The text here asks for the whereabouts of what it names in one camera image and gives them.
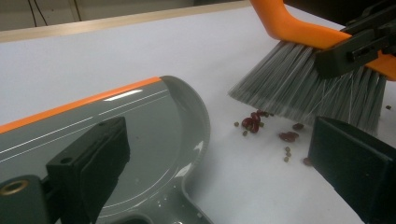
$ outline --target black bracket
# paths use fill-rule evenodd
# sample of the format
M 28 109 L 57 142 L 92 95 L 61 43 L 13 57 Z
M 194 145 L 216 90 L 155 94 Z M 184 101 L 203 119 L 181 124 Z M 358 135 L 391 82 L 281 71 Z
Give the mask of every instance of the black bracket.
M 371 62 L 379 50 L 396 54 L 396 4 L 389 0 L 368 7 L 341 31 L 352 37 L 316 55 L 316 68 L 323 78 L 339 77 Z
M 396 148 L 318 117 L 308 158 L 364 223 L 396 223 Z
M 129 159 L 125 118 L 96 124 L 47 163 L 43 180 L 0 184 L 0 223 L 95 223 Z

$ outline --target white tabletop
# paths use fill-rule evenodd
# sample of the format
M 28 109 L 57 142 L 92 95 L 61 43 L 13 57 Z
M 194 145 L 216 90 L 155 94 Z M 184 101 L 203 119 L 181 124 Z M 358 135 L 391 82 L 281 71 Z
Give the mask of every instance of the white tabletop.
M 276 43 L 252 7 L 2 43 L 0 125 L 148 77 L 180 77 L 198 91 L 210 116 L 209 149 L 188 193 L 214 223 L 362 223 L 314 168 L 302 164 L 311 128 L 287 144 L 276 135 L 290 131 L 291 120 L 264 119 L 265 127 L 247 137 L 233 126 L 254 109 L 227 91 Z M 392 87 L 389 82 L 384 105 L 396 108 Z M 395 147 L 394 127 L 394 109 L 384 109 L 378 138 Z

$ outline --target small crumb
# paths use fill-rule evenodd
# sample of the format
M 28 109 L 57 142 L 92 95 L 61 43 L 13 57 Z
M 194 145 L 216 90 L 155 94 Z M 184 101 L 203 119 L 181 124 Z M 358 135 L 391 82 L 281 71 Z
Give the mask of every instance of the small crumb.
M 250 129 L 250 132 L 251 133 L 257 133 L 259 131 L 259 128 L 260 128 L 259 125 L 260 124 L 258 122 L 254 122 L 253 126 Z
M 262 111 L 262 110 L 260 110 L 260 109 L 257 110 L 256 113 L 257 113 L 260 117 L 264 116 L 264 111 Z
M 253 122 L 260 122 L 262 119 L 260 118 L 259 114 L 253 112 L 250 114 L 250 117 L 253 119 Z
M 280 133 L 279 138 L 285 142 L 294 142 L 296 140 L 293 135 L 287 133 Z
M 249 125 L 253 124 L 253 119 L 252 118 L 245 118 L 242 120 L 242 127 L 247 128 Z
M 295 131 L 300 131 L 303 127 L 304 125 L 302 123 L 296 123 L 292 126 L 292 129 Z
M 293 136 L 294 138 L 300 137 L 300 135 L 295 132 L 287 132 L 287 134 Z
M 304 158 L 304 159 L 303 159 L 303 163 L 304 163 L 306 166 L 312 166 L 311 160 L 309 160 L 309 158 Z

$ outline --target dustpan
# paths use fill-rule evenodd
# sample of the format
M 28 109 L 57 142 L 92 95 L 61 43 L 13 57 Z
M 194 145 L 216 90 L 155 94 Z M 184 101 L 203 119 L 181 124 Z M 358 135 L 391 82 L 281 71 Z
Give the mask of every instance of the dustpan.
M 49 161 L 114 118 L 125 119 L 130 158 L 96 223 L 211 223 L 185 191 L 207 149 L 209 118 L 199 95 L 176 77 L 151 78 L 1 126 L 0 182 L 45 178 Z

